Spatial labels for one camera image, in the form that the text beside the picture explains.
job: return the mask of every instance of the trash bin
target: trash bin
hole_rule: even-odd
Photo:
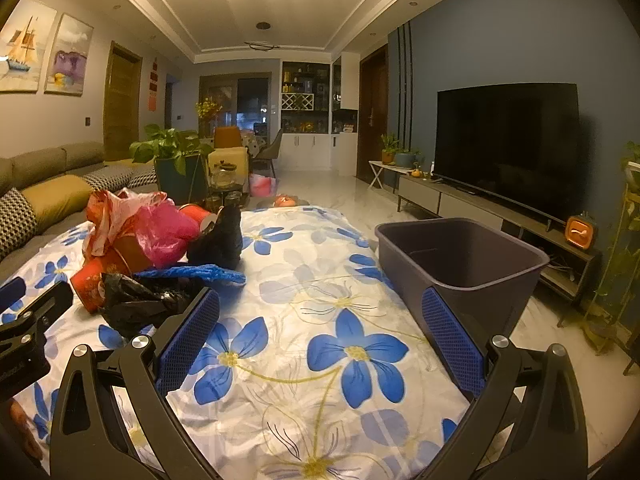
[[[380,224],[376,235],[380,265],[424,333],[422,294],[434,286],[462,324],[471,317],[486,338],[510,336],[549,262],[543,251],[465,218]]]

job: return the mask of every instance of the blue gripper pad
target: blue gripper pad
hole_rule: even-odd
[[[0,286],[0,312],[4,312],[27,293],[27,286],[22,278],[14,278]]]
[[[455,314],[430,286],[422,295],[422,316],[461,389],[477,399],[484,389],[484,359]]]
[[[156,390],[163,397],[182,386],[189,368],[220,318],[220,299],[215,290],[207,292],[178,329],[158,359]]]

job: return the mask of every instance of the television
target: television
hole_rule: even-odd
[[[575,84],[442,91],[433,173],[565,223],[580,212],[583,137]]]

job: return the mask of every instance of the plant pot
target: plant pot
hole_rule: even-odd
[[[382,151],[382,164],[390,164],[394,161],[393,152]]]
[[[164,191],[175,205],[201,202],[209,194],[207,163],[199,154],[188,155],[186,175],[178,173],[172,158],[156,158],[158,189]]]
[[[412,168],[415,162],[415,153],[396,153],[394,162],[399,168]]]

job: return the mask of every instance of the black plastic bag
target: black plastic bag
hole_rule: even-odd
[[[240,209],[228,205],[220,208],[215,224],[189,243],[187,259],[192,266],[215,264],[233,270],[240,263],[241,252]]]
[[[105,300],[100,313],[126,339],[183,313],[203,287],[197,278],[133,279],[117,273],[103,274],[102,284]]]

